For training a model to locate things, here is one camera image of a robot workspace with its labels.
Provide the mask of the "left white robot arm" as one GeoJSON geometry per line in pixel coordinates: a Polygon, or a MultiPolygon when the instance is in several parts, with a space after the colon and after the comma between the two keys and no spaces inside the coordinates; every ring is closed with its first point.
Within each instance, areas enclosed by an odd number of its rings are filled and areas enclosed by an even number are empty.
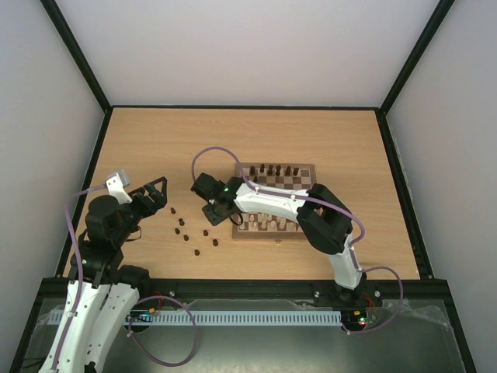
{"type": "Polygon", "coordinates": [[[124,265],[122,247],[167,204],[167,179],[131,192],[128,184],[124,173],[111,174],[107,193],[88,205],[85,230],[73,237],[64,311],[42,372],[101,372],[126,316],[151,293],[148,270],[124,265]]]}

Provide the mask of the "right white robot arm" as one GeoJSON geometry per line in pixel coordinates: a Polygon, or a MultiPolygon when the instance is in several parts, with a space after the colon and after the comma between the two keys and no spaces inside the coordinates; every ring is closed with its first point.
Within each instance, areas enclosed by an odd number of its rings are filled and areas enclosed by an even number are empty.
{"type": "Polygon", "coordinates": [[[297,223],[310,245],[328,257],[335,296],[350,305],[365,296],[367,276],[354,253],[365,228],[326,186],[316,183],[309,190],[284,190],[244,176],[223,183],[201,173],[193,177],[191,191],[206,201],[202,211],[213,226],[234,214],[271,214],[297,223]]]}

